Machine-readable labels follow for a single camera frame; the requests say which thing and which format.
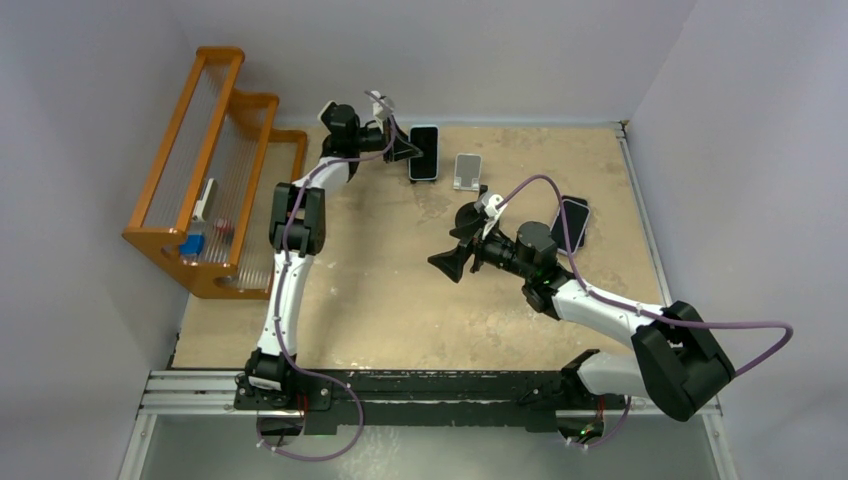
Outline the silver phone stand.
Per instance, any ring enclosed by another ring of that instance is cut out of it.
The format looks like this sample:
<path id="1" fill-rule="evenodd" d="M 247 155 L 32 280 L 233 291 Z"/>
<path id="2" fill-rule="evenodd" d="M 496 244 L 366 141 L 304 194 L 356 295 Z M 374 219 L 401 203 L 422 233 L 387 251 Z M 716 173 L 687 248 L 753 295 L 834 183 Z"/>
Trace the silver phone stand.
<path id="1" fill-rule="evenodd" d="M 459 153 L 455 158 L 453 188 L 459 191 L 480 190 L 482 156 L 473 153 Z"/>

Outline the white smartphone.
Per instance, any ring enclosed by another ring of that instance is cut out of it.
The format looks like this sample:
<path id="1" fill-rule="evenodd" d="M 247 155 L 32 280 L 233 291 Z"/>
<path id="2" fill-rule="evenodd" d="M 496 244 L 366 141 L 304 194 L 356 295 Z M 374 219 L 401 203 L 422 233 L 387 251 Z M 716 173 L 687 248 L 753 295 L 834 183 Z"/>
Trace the white smartphone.
<path id="1" fill-rule="evenodd" d="M 336 107 L 336 102 L 333 101 L 333 100 L 328 101 L 322 107 L 322 109 L 320 110 L 320 112 L 317 115 L 317 118 L 322 125 L 324 125 L 324 126 L 328 125 L 328 123 L 330 122 L 330 119 L 331 119 L 331 113 L 332 113 L 332 111 L 334 110 L 335 107 Z"/>

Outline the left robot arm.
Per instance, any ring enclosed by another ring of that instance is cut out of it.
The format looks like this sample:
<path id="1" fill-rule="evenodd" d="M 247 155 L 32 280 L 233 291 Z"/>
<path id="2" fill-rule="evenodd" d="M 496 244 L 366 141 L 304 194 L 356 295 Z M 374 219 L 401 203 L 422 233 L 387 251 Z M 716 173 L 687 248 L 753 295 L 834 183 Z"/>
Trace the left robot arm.
<path id="1" fill-rule="evenodd" d="M 297 399 L 298 322 L 308 280 L 327 237 L 327 198 L 347 185 L 363 161 L 408 159 L 418 151 L 406 145 L 395 120 L 394 102 L 372 101 L 373 119 L 362 123 L 355 109 L 329 102 L 319 113 L 328 134 L 317 164 L 301 178 L 273 190 L 269 242 L 274 250 L 270 300 L 256 349 L 237 377 L 237 393 L 257 396 L 284 409 Z"/>

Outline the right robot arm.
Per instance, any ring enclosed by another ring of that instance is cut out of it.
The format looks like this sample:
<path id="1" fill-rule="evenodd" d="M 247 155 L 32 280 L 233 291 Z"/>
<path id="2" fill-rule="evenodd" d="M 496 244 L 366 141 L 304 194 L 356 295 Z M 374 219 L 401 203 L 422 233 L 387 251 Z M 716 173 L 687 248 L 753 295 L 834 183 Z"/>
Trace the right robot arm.
<path id="1" fill-rule="evenodd" d="M 510 238 L 473 203 L 460 208 L 456 221 L 449 234 L 457 245 L 427 259 L 451 281 L 491 265 L 523 279 L 522 293 L 536 312 L 631 349 L 630 356 L 595 352 L 571 364 L 572 373 L 561 381 L 569 404 L 584 407 L 604 394 L 642 397 L 668 417 L 687 421 L 736 378 L 735 366 L 690 304 L 642 304 L 581 284 L 559 262 L 543 223 L 525 222 Z"/>

